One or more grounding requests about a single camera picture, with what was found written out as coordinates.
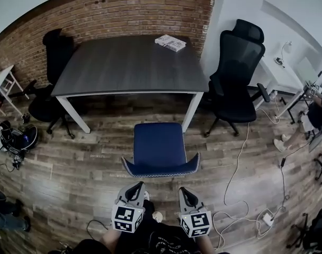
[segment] desk lamp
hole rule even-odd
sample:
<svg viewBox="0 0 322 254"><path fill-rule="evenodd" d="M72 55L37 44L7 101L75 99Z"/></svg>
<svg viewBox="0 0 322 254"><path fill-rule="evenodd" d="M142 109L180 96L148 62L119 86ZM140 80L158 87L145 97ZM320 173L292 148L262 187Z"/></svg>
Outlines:
<svg viewBox="0 0 322 254"><path fill-rule="evenodd" d="M283 49L287 52L287 53L290 53L291 52L291 47L292 47L292 42L291 41L287 41L283 46L282 46L282 49L281 49L281 58L280 57L277 57L274 59L274 61L279 64L280 66L282 66L284 68L284 65L283 65Z"/></svg>

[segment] gray table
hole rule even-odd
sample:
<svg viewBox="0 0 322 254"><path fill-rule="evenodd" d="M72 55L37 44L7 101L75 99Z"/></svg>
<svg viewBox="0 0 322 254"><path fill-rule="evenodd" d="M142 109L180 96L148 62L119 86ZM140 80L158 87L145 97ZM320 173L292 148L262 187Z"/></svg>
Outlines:
<svg viewBox="0 0 322 254"><path fill-rule="evenodd" d="M178 37L186 47L174 52L154 43L155 35L117 37L84 42L61 74L52 96L86 132L91 129L77 114L68 97L131 94L193 94L182 123L185 132L208 82L189 38Z"/></svg>

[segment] blue chair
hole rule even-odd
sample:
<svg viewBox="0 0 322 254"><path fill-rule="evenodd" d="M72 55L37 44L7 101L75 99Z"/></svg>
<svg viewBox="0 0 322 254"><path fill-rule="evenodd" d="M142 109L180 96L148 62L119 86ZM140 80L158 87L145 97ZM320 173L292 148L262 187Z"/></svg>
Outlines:
<svg viewBox="0 0 322 254"><path fill-rule="evenodd" d="M178 123L142 123L134 128L134 164L122 157L133 177L168 177L195 173L200 153L187 162Z"/></svg>

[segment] desk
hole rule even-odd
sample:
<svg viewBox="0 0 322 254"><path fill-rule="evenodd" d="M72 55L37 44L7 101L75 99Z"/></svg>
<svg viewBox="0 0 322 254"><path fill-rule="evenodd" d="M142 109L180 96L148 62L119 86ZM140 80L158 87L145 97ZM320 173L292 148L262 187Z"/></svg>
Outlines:
<svg viewBox="0 0 322 254"><path fill-rule="evenodd" d="M13 104L12 100L8 97L9 92L13 88L13 86L16 84L21 91L23 91L23 88L20 86L19 82L15 79L14 75L12 74L12 69L14 65L9 66L6 69L3 69L0 71L0 93L3 97L10 103L10 105L22 116L21 111Z"/></svg>
<svg viewBox="0 0 322 254"><path fill-rule="evenodd" d="M73 54L57 81L55 96L75 122L91 129L68 101L69 97L132 93L193 94L182 123L185 132L204 92L208 91L199 60L188 38L186 47L174 52L141 35L84 42Z"/></svg>
<svg viewBox="0 0 322 254"><path fill-rule="evenodd" d="M276 116L279 117L303 94L303 84L291 67L285 64L285 68L283 68L275 63L273 57L263 57L260 60L260 65L270 78L270 82L266 89L268 94L278 87L286 87L289 90L296 91L296 94L287 105L285 105L279 114L276 114ZM264 100L262 98L255 105L255 109L258 109L263 102Z"/></svg>

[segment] electrical outlet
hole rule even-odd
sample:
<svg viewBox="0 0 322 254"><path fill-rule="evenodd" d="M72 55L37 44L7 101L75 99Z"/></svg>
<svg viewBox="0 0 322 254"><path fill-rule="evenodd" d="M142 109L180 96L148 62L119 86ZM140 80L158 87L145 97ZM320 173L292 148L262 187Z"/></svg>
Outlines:
<svg viewBox="0 0 322 254"><path fill-rule="evenodd" d="M272 220L273 216L270 216L268 213L265 213L262 220L267 224L267 226L272 226L274 220Z"/></svg>

